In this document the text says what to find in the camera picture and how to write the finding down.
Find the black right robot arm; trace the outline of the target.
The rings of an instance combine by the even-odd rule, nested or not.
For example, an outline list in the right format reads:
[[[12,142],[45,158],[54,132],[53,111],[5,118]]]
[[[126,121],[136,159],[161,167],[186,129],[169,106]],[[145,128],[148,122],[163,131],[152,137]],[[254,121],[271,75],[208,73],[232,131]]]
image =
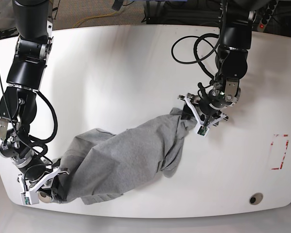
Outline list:
[[[53,132],[46,139],[30,135],[37,113],[36,98],[52,48],[52,7],[50,0],[12,1],[19,33],[15,54],[7,76],[7,87],[0,99],[0,155],[11,159],[19,169],[24,205],[65,201],[66,192],[60,175],[69,174],[60,161],[47,156],[47,144],[58,131],[58,120],[51,109]]]

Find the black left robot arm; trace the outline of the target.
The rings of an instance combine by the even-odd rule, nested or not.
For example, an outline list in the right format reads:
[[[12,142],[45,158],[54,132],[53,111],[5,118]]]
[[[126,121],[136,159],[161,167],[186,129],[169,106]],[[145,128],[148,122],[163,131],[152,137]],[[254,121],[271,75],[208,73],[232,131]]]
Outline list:
[[[196,95],[180,96],[190,108],[196,132],[206,135],[210,127],[228,120],[223,109],[236,104],[241,95],[240,79],[247,73],[247,56],[251,48],[252,27],[256,11],[267,0],[223,0],[219,19],[219,34],[196,36],[195,60],[210,78],[209,85],[198,83]]]

